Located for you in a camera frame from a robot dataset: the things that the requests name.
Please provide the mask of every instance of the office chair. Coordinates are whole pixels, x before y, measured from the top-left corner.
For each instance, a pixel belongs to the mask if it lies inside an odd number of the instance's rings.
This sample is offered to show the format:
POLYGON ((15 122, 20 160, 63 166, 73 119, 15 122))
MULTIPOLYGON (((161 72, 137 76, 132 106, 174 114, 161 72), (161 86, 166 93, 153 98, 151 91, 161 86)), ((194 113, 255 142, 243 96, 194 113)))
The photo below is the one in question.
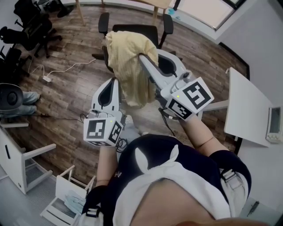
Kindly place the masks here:
POLYGON ((21 80, 21 75, 30 76, 28 72, 22 69, 23 65, 28 59, 31 60, 31 56, 21 58, 21 50, 10 48, 6 55, 3 53, 3 48, 0 50, 0 70, 1 77, 0 82, 18 84, 21 80))
POLYGON ((34 56, 38 57, 39 50, 44 47, 46 57, 49 58, 47 43, 53 40, 62 40, 62 36, 54 36, 55 29, 52 29, 52 23, 48 19, 48 14, 40 14, 40 8, 32 0, 19 0, 15 4, 14 13, 17 14, 22 24, 15 21, 15 24, 20 25, 23 31, 16 31, 3 27, 0 30, 0 39, 7 44, 21 44, 27 51, 33 50, 39 43, 39 47, 35 51, 34 56))
MULTIPOLYGON (((114 32, 117 31, 130 31, 136 32, 145 35, 148 39, 150 39, 157 49, 161 49, 162 45, 168 34, 172 34, 174 27, 173 21, 170 15, 163 14, 163 23, 164 23, 164 32, 161 37, 160 43, 158 43, 158 31, 156 26, 152 25, 142 25, 142 24, 115 24, 112 28, 114 32)), ((104 36, 108 33, 108 24, 109 24, 109 13, 103 13, 100 15, 98 22, 98 31, 99 33, 103 33, 104 36)), ((102 46, 103 54, 92 54, 92 56, 98 60, 104 60, 106 67, 113 72, 113 69, 108 65, 108 51, 106 46, 102 46)), ((169 73, 168 70, 172 70, 171 61, 159 57, 158 58, 159 68, 166 73, 169 73)))

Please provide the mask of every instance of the sleeve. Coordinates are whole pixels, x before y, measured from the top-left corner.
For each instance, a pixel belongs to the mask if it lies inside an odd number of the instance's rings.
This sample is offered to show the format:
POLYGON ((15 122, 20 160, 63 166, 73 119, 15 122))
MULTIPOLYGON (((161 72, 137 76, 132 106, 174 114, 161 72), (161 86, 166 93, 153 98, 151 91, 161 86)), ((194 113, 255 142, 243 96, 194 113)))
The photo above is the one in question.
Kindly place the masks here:
POLYGON ((101 202, 101 197, 103 196, 106 188, 107 186, 105 185, 98 186, 88 193, 82 214, 86 213, 89 208, 96 208, 96 206, 101 202))
POLYGON ((247 166, 233 152, 214 152, 210 158, 221 172, 220 182, 227 197, 231 217, 238 217, 251 190, 251 174, 247 166))

